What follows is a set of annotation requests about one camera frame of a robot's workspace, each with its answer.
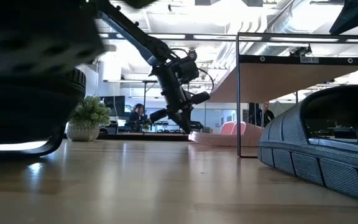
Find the table surface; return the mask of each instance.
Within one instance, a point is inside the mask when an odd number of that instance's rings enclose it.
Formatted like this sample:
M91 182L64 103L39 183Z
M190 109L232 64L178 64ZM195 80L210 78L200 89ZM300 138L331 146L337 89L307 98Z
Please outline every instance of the table surface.
M0 161L0 223L358 223L358 201L233 147L64 141L40 159Z
M188 136L186 133L153 133L153 132L141 132L141 133L118 133L123 135L150 135L150 136Z
M333 128L328 128L330 130L333 130L333 131L354 131L353 128L345 128L345 127L333 127Z

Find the black cable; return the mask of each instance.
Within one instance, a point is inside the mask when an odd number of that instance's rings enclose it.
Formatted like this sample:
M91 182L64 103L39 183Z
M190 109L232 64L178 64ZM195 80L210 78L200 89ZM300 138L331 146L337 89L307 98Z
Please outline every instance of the black cable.
M210 74L208 74L208 72L206 72L205 70L203 70L203 69L201 69L201 68L199 68L198 70L204 72L205 74L207 74L207 76L209 76L209 78L211 79L211 82L212 82L212 89L211 89L211 91L212 91L212 90L214 89L214 87L215 87L214 79L213 79L212 76L211 76Z
M171 61L174 61L174 60L179 60L180 57L177 54L171 52L171 55L170 55L170 57L168 59L171 60Z

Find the white wall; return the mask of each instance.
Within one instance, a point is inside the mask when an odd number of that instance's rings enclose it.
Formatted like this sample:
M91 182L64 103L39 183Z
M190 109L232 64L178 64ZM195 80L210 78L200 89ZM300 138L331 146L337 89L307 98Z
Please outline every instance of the white wall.
M268 108L271 112L273 112L274 116L278 116L293 106L295 106L295 103L281 103L276 101L274 103L269 103Z
M98 79L98 95L99 96L119 96L120 84L108 83L103 80L111 79L109 77L116 77L119 74L121 78L121 68L119 66L111 66L113 64L99 62L99 79Z
M86 94L87 95L97 95L98 94L98 78L99 74L94 70L90 69L86 65L79 65L77 69L85 73L86 76Z

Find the black wheel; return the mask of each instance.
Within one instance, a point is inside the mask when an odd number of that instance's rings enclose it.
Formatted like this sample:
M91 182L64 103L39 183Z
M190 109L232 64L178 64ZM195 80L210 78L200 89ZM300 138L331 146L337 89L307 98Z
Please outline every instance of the black wheel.
M0 77L0 144L49 138L85 97L85 86L76 68L49 77Z
M65 126L59 127L50 139L43 146L38 148L18 151L0 151L0 159L28 159L51 154L60 147L65 134L65 128Z

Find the computer screen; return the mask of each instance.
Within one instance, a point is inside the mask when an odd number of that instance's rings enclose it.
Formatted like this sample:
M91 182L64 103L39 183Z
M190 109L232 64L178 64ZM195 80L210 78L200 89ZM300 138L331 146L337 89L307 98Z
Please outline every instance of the computer screen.
M110 108L110 116L125 115L125 96L101 96L100 100Z

